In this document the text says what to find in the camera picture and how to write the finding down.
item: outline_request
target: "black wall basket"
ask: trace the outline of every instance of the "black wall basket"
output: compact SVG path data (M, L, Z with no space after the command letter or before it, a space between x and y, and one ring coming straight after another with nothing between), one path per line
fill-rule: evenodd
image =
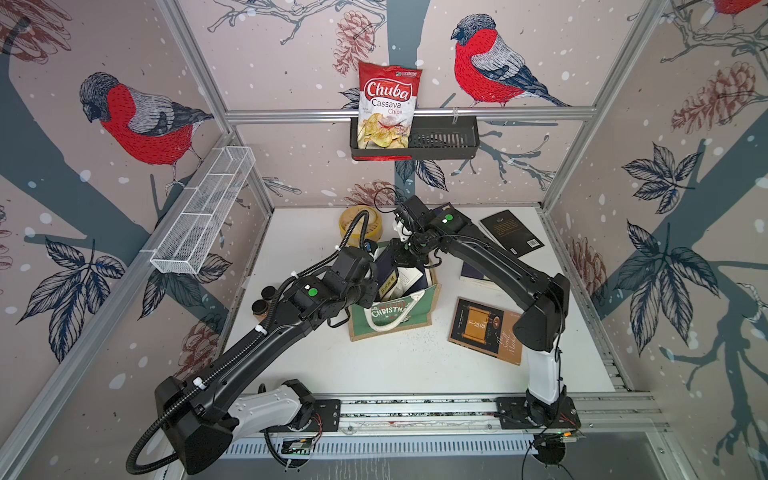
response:
M480 147L475 116L414 117L408 148L358 148L357 117L349 126L349 149L358 161L385 160L468 160Z

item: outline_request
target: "white table surface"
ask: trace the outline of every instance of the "white table surface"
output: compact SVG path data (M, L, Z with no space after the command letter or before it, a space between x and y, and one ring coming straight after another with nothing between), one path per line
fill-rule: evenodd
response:
M265 286L277 287L291 271L301 271L333 252L341 240L338 224L343 210L275 211L226 348L256 325L250 304L261 298ZM478 222L504 208L463 207L461 210ZM533 207L509 210L545 244L521 259L551 276L562 273L536 210ZM392 219L391 214L384 216L383 240L395 236ZM461 260L448 254L442 254L442 258L442 265L436 269L442 290L432 312L431 326L352 342L347 326L331 329L322 325L284 352L245 393L257 392L262 382L267 389L272 389L289 379L298 379L310 391L318 393L525 392L528 387L525 355L523 363L515 366L448 341L459 296L507 310L522 310L501 290L461 281ZM333 321L345 316L342 311ZM572 301L560 348L562 375L569 392L614 391L584 318Z

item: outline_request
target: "chip bag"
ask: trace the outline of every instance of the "chip bag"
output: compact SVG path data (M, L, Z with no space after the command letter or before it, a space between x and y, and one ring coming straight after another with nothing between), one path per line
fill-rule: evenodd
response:
M360 62L358 148L407 148L420 70Z

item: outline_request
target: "red bird illustration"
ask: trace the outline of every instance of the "red bird illustration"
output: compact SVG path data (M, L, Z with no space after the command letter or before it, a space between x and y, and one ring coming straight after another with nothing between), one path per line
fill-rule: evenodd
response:
M454 72L458 86L475 99L498 102L503 106L512 98L538 97L559 106L568 105L551 96L525 59L504 43L490 15L468 15L451 35L456 40Z
M682 5L680 9L689 7L701 1L702 0L688 2L687 4ZM733 27L731 27L728 31L732 31L736 30L737 28L744 28L744 25L736 25L736 15L740 14L744 10L747 10L749 7L757 5L760 3L760 0L710 0L710 3L712 3L714 6L714 15L712 15L712 17L707 20L707 23L704 24L701 29L706 30L707 25L710 24L713 18L715 18L718 13L722 13L724 15L730 15L730 20L733 23Z
M176 180L176 162L192 149L197 127L214 117L163 95L142 93L103 72L85 79L80 102L88 121L98 119L133 158L172 166L174 179L166 185L166 194L173 185L184 186Z

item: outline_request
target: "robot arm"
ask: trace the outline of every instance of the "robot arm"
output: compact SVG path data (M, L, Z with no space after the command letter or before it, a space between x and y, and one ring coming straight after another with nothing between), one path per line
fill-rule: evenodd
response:
M395 214L401 240L392 240L390 246L398 264L426 265L429 253L440 249L483 272L524 310L513 330L528 347L528 416L537 425L550 422L564 397L556 341L568 312L568 280L561 274L550 278L511 257L451 204L430 210L414 196ZM236 437L274 425L300 429L308 423L314 398L297 380L272 392L238 397L281 353L327 319L354 303L371 307L377 291L376 265L362 240L359 249L346 247L361 218L366 231L367 212L361 212L337 253L280 286L266 319L255 330L186 381L168 377L155 389L158 419L128 456L129 473L150 472L178 458L193 475L215 462ZM137 465L139 453L160 428L176 453Z

